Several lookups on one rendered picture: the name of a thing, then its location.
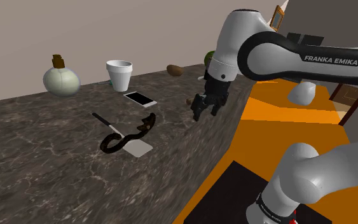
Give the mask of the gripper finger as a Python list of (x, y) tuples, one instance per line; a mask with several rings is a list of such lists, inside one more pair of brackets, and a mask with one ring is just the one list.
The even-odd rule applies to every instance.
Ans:
[(224, 106), (226, 104), (226, 100), (225, 99), (217, 99), (212, 107), (211, 110), (211, 115), (212, 116), (216, 116), (217, 112), (221, 109), (222, 106)]
[(191, 104), (191, 110), (193, 111), (193, 119), (199, 121), (201, 113), (209, 107), (208, 98), (205, 94), (196, 94)]

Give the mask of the brown potato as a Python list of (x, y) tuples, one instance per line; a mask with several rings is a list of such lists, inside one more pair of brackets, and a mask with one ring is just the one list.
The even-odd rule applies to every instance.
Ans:
[(169, 64), (167, 66), (167, 72), (169, 75), (173, 76), (173, 77), (178, 77), (181, 76), (184, 72), (184, 69), (180, 66), (177, 65), (173, 65), (173, 64)]

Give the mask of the green round fruit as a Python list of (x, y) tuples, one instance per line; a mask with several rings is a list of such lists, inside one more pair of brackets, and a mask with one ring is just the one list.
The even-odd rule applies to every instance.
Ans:
[(208, 53), (206, 53), (204, 60), (203, 60), (205, 66), (207, 66), (210, 63), (213, 54), (214, 54), (214, 51), (209, 51)]

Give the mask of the framed wall picture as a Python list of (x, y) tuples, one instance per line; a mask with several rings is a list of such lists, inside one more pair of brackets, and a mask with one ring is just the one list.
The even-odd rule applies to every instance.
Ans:
[(277, 5), (273, 14), (273, 17), (270, 21), (270, 27), (275, 30), (278, 31), (279, 27), (282, 23), (283, 17), (284, 17), (285, 13), (283, 11), (283, 9)]

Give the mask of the round white corked bottle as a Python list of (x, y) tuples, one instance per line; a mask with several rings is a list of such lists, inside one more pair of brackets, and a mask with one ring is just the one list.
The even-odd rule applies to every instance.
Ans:
[(64, 59), (59, 54), (52, 55), (52, 65), (43, 76), (45, 89), (57, 97), (75, 95), (81, 86), (76, 73), (66, 68)]

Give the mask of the white foam cup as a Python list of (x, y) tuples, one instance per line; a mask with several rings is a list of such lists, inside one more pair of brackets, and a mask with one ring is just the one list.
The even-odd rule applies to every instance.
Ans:
[(109, 60), (106, 62), (106, 69), (113, 89), (117, 92), (126, 92), (133, 71), (132, 63), (125, 60)]

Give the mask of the brown door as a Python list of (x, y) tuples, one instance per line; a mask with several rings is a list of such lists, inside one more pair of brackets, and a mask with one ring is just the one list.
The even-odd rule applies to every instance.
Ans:
[(344, 126), (358, 108), (358, 88), (338, 84), (329, 100), (334, 102), (336, 111), (339, 114), (340, 122), (338, 125)]

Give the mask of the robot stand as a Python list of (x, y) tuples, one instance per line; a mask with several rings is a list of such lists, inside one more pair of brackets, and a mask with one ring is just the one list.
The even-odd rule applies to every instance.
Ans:
[(233, 161), (183, 224), (248, 224), (246, 209), (268, 184)]

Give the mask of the white smartphone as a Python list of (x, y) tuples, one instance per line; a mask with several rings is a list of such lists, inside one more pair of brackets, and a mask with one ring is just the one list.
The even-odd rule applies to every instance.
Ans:
[(144, 108), (148, 108), (150, 106), (153, 106), (157, 104), (156, 101), (150, 99), (149, 97), (146, 97), (145, 95), (142, 95), (138, 92), (130, 92), (127, 94), (124, 94), (124, 96), (131, 101), (136, 102), (137, 104), (141, 105)]

